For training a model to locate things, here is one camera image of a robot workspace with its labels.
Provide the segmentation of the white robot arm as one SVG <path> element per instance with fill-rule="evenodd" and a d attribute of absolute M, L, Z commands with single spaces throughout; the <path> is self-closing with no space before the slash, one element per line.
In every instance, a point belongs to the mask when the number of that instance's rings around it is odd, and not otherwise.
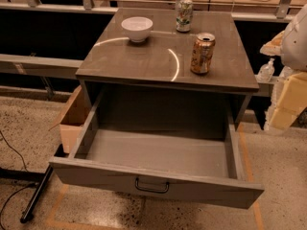
<path fill-rule="evenodd" d="M 307 5 L 286 29 L 264 44 L 260 53 L 279 56 L 285 67 L 292 69 L 286 78 L 278 78 L 272 90 L 265 130 L 281 133 L 288 129 L 307 108 Z"/>

